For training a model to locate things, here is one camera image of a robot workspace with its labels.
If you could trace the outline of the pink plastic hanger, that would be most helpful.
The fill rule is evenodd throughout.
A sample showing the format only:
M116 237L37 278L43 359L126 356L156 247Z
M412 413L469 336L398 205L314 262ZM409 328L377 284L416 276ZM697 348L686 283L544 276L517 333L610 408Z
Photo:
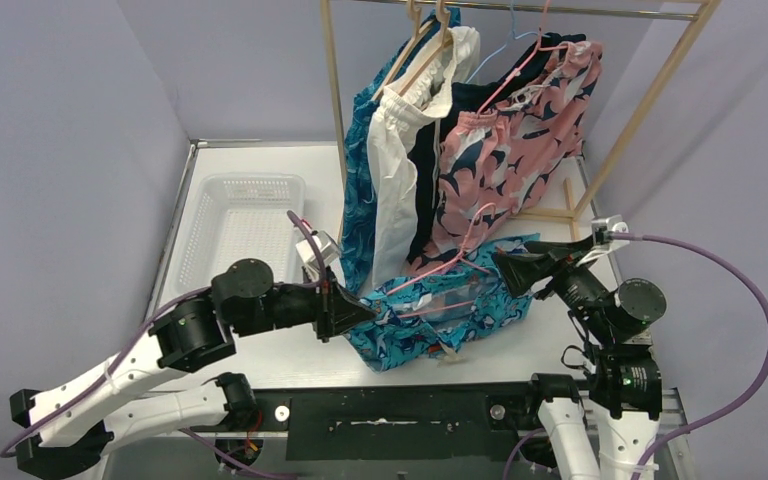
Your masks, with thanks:
M405 317L429 315L436 312L461 308L471 304L470 301L444 304L442 301L436 301L435 298L443 298L446 295L446 292L443 292L441 287L445 280L449 278L448 272L452 269L455 269L455 271L458 272L460 268L466 266L467 268L471 268L472 270L481 273L490 273L487 268L482 267L467 258L467 255L482 244L486 238L486 234L482 234L478 237L473 235L473 230L478 227L479 221L483 218L486 210L495 213L497 205L494 202L489 202L482 205L476 211L469 222L467 232L462 237L460 246L454 256L434 268L427 270L420 275L410 277L405 282L386 291L385 296L388 299L401 291L420 293L416 302L407 302L403 304L404 307L409 308L409 312L404 314Z

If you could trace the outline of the light blue shark shorts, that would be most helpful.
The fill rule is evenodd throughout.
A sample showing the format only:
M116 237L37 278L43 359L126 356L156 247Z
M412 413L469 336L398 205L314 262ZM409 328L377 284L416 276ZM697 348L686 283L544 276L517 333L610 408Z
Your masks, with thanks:
M377 313L375 320L362 323L345 334L349 344L373 371L384 372L420 357L443 357L457 353L466 343L484 339L501 329L523 320L530 309L533 295L512 297L500 278L491 255L494 252L524 253L524 244L540 239L538 234L503 237L487 241L467 255L474 263L487 268L485 274L463 266L452 269L441 287L446 295L436 297L444 304L470 301L461 308L434 314L405 317L403 304L416 302L419 292L401 291L390 299L387 290L410 277L397 277L361 299Z

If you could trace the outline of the white plastic basket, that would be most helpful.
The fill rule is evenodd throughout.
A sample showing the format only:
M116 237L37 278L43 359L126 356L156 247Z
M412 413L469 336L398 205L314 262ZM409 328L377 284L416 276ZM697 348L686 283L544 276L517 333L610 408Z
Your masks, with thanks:
M277 282L302 279L286 212L303 213L306 184L296 175L226 173L197 184L185 204L160 302L205 287L238 260L266 262Z

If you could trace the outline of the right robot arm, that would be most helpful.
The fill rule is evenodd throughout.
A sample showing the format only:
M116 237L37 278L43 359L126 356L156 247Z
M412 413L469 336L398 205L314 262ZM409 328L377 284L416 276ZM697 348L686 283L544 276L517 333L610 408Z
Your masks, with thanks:
M563 479L652 479L658 469L650 449L660 431L662 377L650 347L631 340L665 314L665 296L643 279L610 289L590 270L623 244L596 233L492 256L512 296L556 296L579 328L586 391L569 375L535 374L534 392L522 400L524 417L548 436Z

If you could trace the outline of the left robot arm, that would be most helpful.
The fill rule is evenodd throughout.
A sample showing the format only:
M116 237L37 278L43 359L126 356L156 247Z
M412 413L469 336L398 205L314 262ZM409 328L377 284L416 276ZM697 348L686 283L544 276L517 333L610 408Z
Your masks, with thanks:
M316 284L278 283L265 262L240 260L162 307L96 367L46 391L14 393L10 411L22 433L6 455L36 478L67 479L145 438L203 426L246 429L259 408L243 374L161 396L154 389L233 356L239 337L309 324L328 341L374 316L331 271Z

